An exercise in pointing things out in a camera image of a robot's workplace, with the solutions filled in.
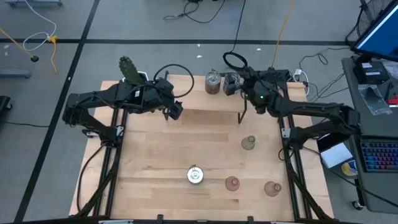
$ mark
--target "monitor screen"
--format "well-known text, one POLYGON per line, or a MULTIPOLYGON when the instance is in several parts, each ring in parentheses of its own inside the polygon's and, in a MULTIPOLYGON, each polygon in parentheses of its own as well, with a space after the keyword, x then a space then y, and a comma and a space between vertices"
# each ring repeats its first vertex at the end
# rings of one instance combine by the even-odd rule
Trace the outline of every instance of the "monitor screen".
POLYGON ((370 56, 398 61, 398 1, 386 8, 354 48, 370 56))

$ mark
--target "wooden table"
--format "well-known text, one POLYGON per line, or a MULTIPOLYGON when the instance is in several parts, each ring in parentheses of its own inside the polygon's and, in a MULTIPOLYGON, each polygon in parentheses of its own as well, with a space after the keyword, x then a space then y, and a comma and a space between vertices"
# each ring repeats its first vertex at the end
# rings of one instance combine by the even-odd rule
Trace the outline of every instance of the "wooden table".
MULTIPOLYGON (((177 95, 183 87, 171 82, 177 95)), ((115 83, 103 82, 101 89, 115 83)), ((288 87, 292 100, 306 100, 301 83, 288 83, 288 87)), ((220 102, 230 100, 222 94, 218 97, 220 102)), ((242 101, 240 96, 230 97, 242 101)), ((196 100, 196 103, 199 104, 196 106, 203 104, 197 109, 204 110, 188 110, 186 106, 192 105, 184 101, 183 114, 177 121, 165 121, 160 112, 128 116, 111 218, 156 219, 163 214, 168 220, 247 220, 247 216, 253 216, 258 221, 293 221, 285 164, 277 155, 282 147, 277 119, 256 114, 248 105, 248 112, 238 125, 234 110, 206 111, 206 102, 196 100), (257 138, 251 151, 241 147, 242 138, 248 135, 257 138), (205 179, 200 185, 187 180, 187 171, 193 164, 204 170, 205 179), (224 185, 225 178, 231 175, 241 181, 235 192, 224 185), (265 194, 263 188, 268 181, 282 184, 283 189, 276 197, 265 194)), ((111 108, 97 108, 95 117, 109 125, 112 112, 111 108)), ((312 125, 307 116, 294 116, 294 121, 296 126, 312 125)), ((88 140, 83 164, 99 145, 98 138, 88 140)), ((313 140, 305 145, 317 150, 313 140)), ((98 186, 103 155, 104 150, 85 171, 82 205, 98 186)), ((325 213, 333 217, 319 157, 308 151, 301 151, 301 157, 308 191, 325 213)), ((301 194, 297 188, 296 191, 300 214, 304 217, 301 194)), ((75 200, 76 194, 70 214, 76 213, 75 200)))

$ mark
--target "desk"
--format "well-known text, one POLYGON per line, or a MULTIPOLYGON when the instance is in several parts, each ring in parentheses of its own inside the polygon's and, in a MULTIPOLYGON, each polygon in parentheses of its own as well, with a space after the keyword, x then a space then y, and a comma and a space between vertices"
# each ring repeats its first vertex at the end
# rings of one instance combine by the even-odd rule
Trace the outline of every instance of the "desk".
MULTIPOLYGON (((101 89, 115 83, 103 82, 101 89)), ((289 83, 288 87, 291 99, 306 99, 301 83, 289 83)), ((112 112, 110 108, 97 108, 95 117, 109 125, 112 112)), ((294 116, 294 121, 297 126, 312 125, 307 116, 294 116)), ((99 145, 98 138, 88 140, 83 164, 99 145)), ((277 156, 281 145, 277 119, 256 114, 252 106, 248 106, 240 125, 236 123, 236 113, 227 111, 184 109, 177 121, 165 121, 158 111, 130 114, 111 218, 156 219, 163 214, 167 220, 243 221, 253 216, 255 220, 293 221, 285 164, 277 156), (246 151, 241 140, 250 134, 256 136, 256 146, 246 151), (204 170, 205 179, 200 185, 191 185, 187 180, 187 171, 193 164, 204 170), (224 185, 230 175, 241 182, 235 192, 224 185), (263 187, 267 181, 282 184, 279 195, 265 194, 263 187)), ((317 150, 313 140, 305 145, 317 150)), ((101 151, 84 173, 82 205, 98 186, 103 155, 101 151)), ((301 156, 308 191, 325 213, 333 217, 319 157, 308 151, 302 151, 301 156)), ((301 194, 296 191, 300 214, 304 217, 301 194)), ((104 203, 101 209, 100 214, 104 213, 104 203)), ((70 209, 70 214, 75 213, 76 194, 70 209)))
MULTIPOLYGON (((353 68, 355 66, 353 59, 344 58, 342 63, 354 107, 361 113, 362 134, 365 136, 398 138, 398 108, 391 108, 393 113, 389 115, 382 114, 373 116, 362 99, 362 96, 359 94, 358 80, 353 72, 353 68)), ((379 90, 383 96, 386 92, 388 83, 392 80, 396 81, 394 78, 390 78, 390 80, 379 86, 379 90)), ((392 95, 394 92, 398 93, 397 84, 395 84, 394 89, 390 90, 390 94, 392 95)), ((354 158, 359 161, 359 155, 354 143, 354 137, 349 139, 349 145, 354 158)), ((356 165, 358 168, 359 184, 362 187, 393 202, 398 202, 398 194, 396 194, 398 174, 369 173, 364 171, 364 168, 360 162, 357 162, 356 165)), ((397 208, 371 195, 363 194, 363 197, 366 207, 372 212, 398 213, 397 208)))

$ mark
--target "gray floor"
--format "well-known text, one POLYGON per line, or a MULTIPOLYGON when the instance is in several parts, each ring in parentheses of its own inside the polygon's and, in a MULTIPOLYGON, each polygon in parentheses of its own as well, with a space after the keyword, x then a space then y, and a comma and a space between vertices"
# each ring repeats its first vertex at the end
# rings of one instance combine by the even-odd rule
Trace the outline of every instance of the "gray floor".
MULTIPOLYGON (((236 32, 242 0, 227 0, 220 14, 209 24, 196 24, 187 18, 163 21, 169 14, 180 14, 183 0, 101 0, 89 39, 233 39, 236 32)), ((93 0, 63 1, 64 6, 35 7, 39 13, 57 23, 56 34, 61 39, 79 39, 83 32, 93 0)), ((242 19, 239 39, 276 40, 289 0, 250 0, 242 19)), ((213 15, 220 2, 204 0, 195 17, 205 20, 213 15)), ((283 40, 341 41, 354 25, 359 1, 355 0, 300 0, 294 9, 283 40)), ((11 9, 0 4, 1 27, 15 38, 24 38, 34 32, 52 30, 51 24, 41 20, 26 7, 11 9)), ((0 95, 12 97, 13 110, 7 120, 34 124, 49 124, 69 71, 77 44, 58 44, 55 63, 58 73, 51 69, 49 58, 52 45, 45 44, 34 53, 40 57, 43 68, 32 63, 12 44, 0 44, 1 68, 26 68, 31 79, 0 79, 0 95)), ((180 63, 196 75, 204 75, 212 68, 226 71, 222 54, 231 45, 152 44, 118 45, 85 44, 69 92, 99 89, 103 80, 122 77, 118 60, 122 55, 132 58, 139 70, 150 77, 161 66, 180 63)), ((315 54, 329 46, 281 45, 275 68, 288 68, 294 72, 304 55, 315 54)), ((273 45, 237 45, 235 52, 247 58, 256 69, 271 65, 273 45)), ((317 58, 306 59, 302 66, 310 82, 320 88, 342 73, 341 59, 349 57, 349 50, 327 51, 328 65, 317 58)), ((172 73, 183 73, 171 68, 172 73)), ((345 78, 328 92, 347 87, 345 78)), ((311 90, 308 99, 312 98, 311 90)), ((346 103, 352 106, 349 91, 342 91, 324 102, 346 103)), ((0 129, 0 222, 13 221, 25 191, 32 168, 44 140, 46 128, 31 128, 4 124, 0 129)), ((25 220, 61 218, 68 215, 78 171, 83 157, 86 138, 79 128, 69 128, 60 120, 47 154, 25 220)), ((356 211, 350 201, 356 199, 355 189, 325 173, 335 217, 347 222, 397 223, 397 215, 356 211)))

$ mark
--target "fan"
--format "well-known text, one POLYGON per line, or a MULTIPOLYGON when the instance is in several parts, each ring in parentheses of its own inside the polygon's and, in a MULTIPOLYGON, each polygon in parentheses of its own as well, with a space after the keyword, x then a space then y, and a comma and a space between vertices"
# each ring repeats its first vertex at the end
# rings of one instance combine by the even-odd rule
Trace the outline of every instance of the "fan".
POLYGON ((380 15, 380 13, 392 2, 393 0, 370 0, 366 2, 361 1, 361 11, 359 12, 358 19, 355 26, 346 36, 347 45, 351 45, 348 37, 356 30, 358 37, 361 37, 366 29, 372 22, 380 15))

